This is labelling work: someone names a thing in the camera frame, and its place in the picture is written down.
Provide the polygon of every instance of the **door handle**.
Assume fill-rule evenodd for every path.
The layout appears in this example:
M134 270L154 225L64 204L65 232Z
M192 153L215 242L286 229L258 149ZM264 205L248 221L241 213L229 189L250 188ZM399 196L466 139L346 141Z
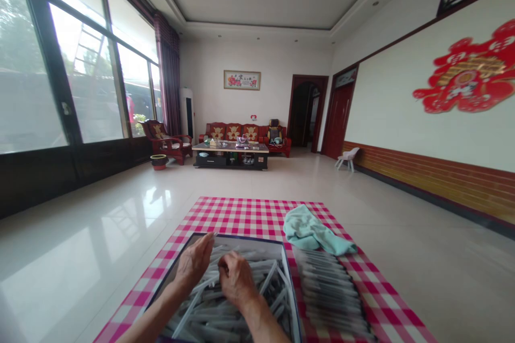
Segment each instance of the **door handle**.
M61 102L61 106L63 107L63 114L64 115L71 115L71 108L68 106L66 102Z

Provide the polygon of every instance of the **glossy floor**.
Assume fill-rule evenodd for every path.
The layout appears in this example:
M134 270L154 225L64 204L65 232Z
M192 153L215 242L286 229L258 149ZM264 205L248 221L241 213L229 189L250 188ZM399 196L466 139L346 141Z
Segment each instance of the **glossy floor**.
M515 242L325 156L140 165L0 221L2 342L89 343L199 196L324 202L442 342L512 341Z

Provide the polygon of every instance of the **hand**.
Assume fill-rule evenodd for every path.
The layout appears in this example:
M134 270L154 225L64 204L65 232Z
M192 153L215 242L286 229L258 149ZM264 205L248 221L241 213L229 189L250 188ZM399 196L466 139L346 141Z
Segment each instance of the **hand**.
M218 270L222 292L243 314L244 306L260 297L252 279L251 266L240 254L231 251L222 256Z
M191 289L198 284L209 265L215 243L213 236L213 232L207 233L184 251L179 259L174 282L191 287Z

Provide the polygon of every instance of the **curtain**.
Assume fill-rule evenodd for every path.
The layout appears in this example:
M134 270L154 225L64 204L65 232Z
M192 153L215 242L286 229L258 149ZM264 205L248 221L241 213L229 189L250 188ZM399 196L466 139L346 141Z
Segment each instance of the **curtain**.
M154 15L154 29L161 75L163 121L168 134L179 135L182 134L179 97L179 35L159 11Z

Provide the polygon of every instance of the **standing air conditioner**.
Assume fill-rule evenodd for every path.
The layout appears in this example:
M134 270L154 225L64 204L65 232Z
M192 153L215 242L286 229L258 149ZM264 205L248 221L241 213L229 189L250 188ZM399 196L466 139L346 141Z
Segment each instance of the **standing air conditioner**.
M189 135L193 138L193 143L196 143L195 137L195 123L193 113L193 91L189 88L180 89L181 97L181 125L182 133Z

